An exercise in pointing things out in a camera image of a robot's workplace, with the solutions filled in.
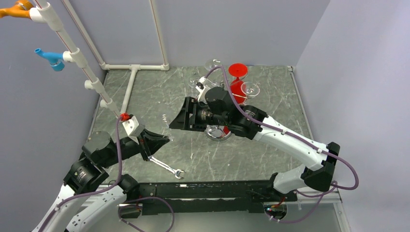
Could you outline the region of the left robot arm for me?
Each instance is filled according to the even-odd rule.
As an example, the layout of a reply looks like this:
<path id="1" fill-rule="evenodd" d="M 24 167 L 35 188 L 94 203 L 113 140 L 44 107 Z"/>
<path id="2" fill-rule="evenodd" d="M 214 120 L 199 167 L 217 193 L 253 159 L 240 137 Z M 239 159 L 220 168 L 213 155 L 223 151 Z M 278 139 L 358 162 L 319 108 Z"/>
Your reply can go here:
<path id="1" fill-rule="evenodd" d="M 121 174 L 107 190 L 98 187 L 109 177 L 106 168 L 118 164 L 117 146 L 105 131 L 92 133 L 82 153 L 63 179 L 60 192 L 35 232 L 85 232 L 115 205 L 151 197 L 154 187 Z"/>

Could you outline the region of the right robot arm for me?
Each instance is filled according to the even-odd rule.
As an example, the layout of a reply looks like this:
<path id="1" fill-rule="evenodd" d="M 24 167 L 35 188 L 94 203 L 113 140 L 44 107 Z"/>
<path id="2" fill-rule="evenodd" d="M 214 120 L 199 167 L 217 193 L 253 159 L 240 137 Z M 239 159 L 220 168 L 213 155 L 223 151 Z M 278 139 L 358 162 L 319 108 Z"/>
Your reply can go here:
<path id="1" fill-rule="evenodd" d="M 304 187 L 320 192 L 330 189 L 339 145 L 309 140 L 257 107 L 239 105 L 221 87 L 210 89 L 205 94 L 205 102 L 186 97 L 180 112 L 169 125 L 175 130 L 199 132 L 204 132 L 207 126 L 225 126 L 237 137 L 272 145 L 301 162 L 290 171 L 272 174 L 266 188 L 269 199 L 277 201 Z"/>

